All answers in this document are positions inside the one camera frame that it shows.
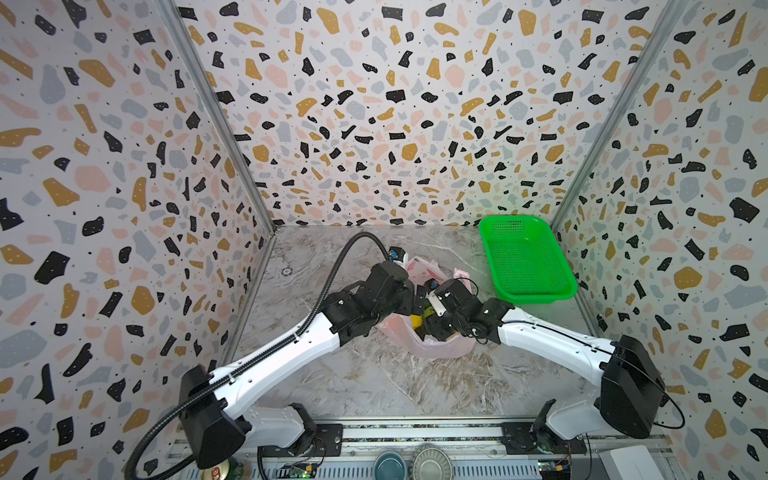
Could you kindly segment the pink plastic bag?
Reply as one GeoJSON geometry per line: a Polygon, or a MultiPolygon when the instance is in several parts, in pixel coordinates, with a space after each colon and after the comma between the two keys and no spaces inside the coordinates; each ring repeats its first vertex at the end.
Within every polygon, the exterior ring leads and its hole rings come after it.
{"type": "MultiPolygon", "coordinates": [[[[450,279],[437,263],[420,257],[410,259],[405,264],[405,270],[415,285],[421,285],[428,280],[444,282],[450,279]]],[[[414,329],[409,315],[391,314],[377,325],[377,329],[393,344],[418,358],[456,359],[471,353],[476,344],[475,340],[458,333],[452,334],[445,341],[440,341],[430,334],[421,337],[414,329]]]]}

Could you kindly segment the green plastic basket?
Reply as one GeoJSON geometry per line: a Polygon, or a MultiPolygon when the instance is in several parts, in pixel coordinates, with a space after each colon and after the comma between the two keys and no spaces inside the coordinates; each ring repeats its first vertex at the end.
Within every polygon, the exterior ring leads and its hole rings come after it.
{"type": "Polygon", "coordinates": [[[496,296],[515,305],[573,298],[576,279],[549,224],[534,216],[490,216],[478,224],[496,296]]]}

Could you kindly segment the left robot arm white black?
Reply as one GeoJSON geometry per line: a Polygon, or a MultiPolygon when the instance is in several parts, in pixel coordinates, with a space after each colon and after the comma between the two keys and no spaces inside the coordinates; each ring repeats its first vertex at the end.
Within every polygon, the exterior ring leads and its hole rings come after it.
{"type": "Polygon", "coordinates": [[[366,280],[326,295],[315,315],[260,350],[211,373],[201,367],[187,372],[181,399],[202,396],[180,415],[196,466],[216,467],[243,447],[291,456],[310,450],[317,426],[303,405],[259,409],[257,400],[310,362],[368,335],[389,315],[420,313],[426,292],[399,263],[382,262],[366,280]]]}

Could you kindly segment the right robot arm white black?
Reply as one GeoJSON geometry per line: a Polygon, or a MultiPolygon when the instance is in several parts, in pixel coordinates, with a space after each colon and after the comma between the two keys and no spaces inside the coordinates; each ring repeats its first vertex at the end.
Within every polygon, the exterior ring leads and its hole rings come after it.
{"type": "Polygon", "coordinates": [[[541,408],[530,427],[541,447],[606,429],[635,439],[651,435],[665,386],[637,339],[580,334],[498,298],[482,302],[466,279],[429,281],[424,289],[422,325],[427,334],[439,340],[460,334],[522,349],[587,381],[579,395],[551,399],[541,408]]]}

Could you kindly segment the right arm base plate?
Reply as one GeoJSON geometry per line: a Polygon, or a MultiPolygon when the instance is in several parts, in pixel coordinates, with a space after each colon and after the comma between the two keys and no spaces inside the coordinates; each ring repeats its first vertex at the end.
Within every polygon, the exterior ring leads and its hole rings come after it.
{"type": "Polygon", "coordinates": [[[501,443],[508,455],[517,454],[586,454],[586,443],[579,439],[563,440],[546,426],[534,422],[504,422],[501,443]]]}

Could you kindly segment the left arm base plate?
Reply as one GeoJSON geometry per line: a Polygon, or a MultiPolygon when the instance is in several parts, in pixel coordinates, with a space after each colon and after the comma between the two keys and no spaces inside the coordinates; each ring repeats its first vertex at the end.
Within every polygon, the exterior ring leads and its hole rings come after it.
{"type": "Polygon", "coordinates": [[[344,439],[342,423],[321,423],[311,436],[309,447],[300,454],[307,458],[340,457],[344,439]]]}

